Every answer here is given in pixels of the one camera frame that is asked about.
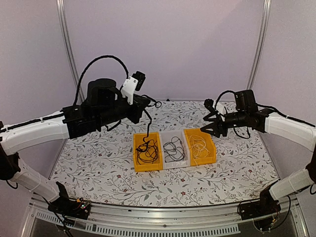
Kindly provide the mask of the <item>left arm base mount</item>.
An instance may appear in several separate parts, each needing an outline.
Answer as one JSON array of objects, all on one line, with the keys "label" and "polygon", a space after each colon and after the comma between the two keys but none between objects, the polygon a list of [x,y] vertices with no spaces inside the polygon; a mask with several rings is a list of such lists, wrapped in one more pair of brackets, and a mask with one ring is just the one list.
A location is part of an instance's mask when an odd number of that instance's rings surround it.
[{"label": "left arm base mount", "polygon": [[90,215],[91,201],[85,200],[82,197],[71,199],[68,196],[65,186],[59,182],[56,182],[56,184],[59,188],[59,198],[53,202],[49,202],[48,210],[63,216],[87,220]]}]

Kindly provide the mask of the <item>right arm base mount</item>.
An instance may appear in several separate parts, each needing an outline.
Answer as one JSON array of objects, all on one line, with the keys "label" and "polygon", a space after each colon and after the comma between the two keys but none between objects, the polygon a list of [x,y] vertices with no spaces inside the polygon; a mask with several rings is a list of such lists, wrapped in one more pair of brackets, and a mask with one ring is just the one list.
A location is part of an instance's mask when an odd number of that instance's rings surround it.
[{"label": "right arm base mount", "polygon": [[242,201],[237,206],[237,213],[241,216],[242,220],[269,215],[268,218],[258,219],[254,222],[255,228],[261,232],[272,230],[279,218],[280,211],[280,204],[272,198],[269,187],[260,193],[259,200]]}]

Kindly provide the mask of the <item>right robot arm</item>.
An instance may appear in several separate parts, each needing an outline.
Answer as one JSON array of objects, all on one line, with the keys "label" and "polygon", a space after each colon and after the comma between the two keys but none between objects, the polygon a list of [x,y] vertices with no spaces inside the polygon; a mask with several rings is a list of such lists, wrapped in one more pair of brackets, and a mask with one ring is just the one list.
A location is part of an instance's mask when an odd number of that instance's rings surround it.
[{"label": "right robot arm", "polygon": [[276,107],[256,102],[253,90],[222,92],[217,99],[206,99],[209,111],[203,119],[208,124],[200,130],[214,137],[226,137],[229,129],[246,127],[260,133],[283,138],[312,152],[304,168],[291,173],[260,192],[255,205],[259,215],[266,215],[275,202],[288,195],[299,193],[316,183],[316,127],[304,120],[282,113]]}]

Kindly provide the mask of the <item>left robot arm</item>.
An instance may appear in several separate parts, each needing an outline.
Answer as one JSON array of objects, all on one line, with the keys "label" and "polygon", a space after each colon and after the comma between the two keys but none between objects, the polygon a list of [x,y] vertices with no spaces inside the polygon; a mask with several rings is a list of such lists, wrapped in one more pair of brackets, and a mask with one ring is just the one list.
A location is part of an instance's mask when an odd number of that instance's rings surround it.
[{"label": "left robot arm", "polygon": [[[87,86],[86,99],[78,104],[78,94],[84,75],[101,59],[114,59],[124,69],[126,79],[120,88],[113,79],[96,79]],[[116,128],[123,119],[137,124],[150,99],[137,95],[146,79],[144,73],[129,74],[126,65],[113,55],[102,55],[84,68],[71,106],[50,115],[14,125],[0,126],[0,178],[12,181],[42,196],[62,214],[70,214],[73,203],[64,186],[48,180],[30,168],[19,151],[39,144],[65,139],[75,139],[91,132]]]}]

